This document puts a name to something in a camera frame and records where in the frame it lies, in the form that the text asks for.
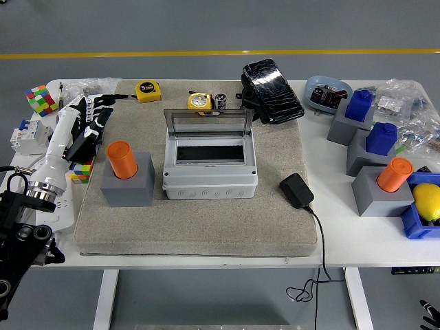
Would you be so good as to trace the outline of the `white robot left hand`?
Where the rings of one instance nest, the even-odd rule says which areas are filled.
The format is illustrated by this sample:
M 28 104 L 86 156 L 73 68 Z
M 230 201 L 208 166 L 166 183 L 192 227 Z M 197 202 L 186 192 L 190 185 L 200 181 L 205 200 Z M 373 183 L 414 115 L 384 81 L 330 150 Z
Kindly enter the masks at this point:
M 40 199 L 61 196 L 67 188 L 69 164 L 84 164 L 96 155 L 113 106 L 124 98 L 119 94 L 78 96 L 64 106 L 43 163 L 29 178 L 27 195 Z

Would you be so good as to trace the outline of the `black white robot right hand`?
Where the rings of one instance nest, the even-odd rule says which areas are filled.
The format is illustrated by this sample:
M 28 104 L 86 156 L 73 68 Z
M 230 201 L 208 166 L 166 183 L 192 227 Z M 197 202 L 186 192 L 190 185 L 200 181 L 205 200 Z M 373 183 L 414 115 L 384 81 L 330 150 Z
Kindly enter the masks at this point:
M 428 324 L 421 324 L 420 329 L 439 329 L 439 311 L 435 309 L 430 303 L 426 302 L 425 300 L 419 301 L 420 305 L 426 310 L 426 312 L 429 314 L 429 316 L 424 316 L 422 319 L 425 323 Z

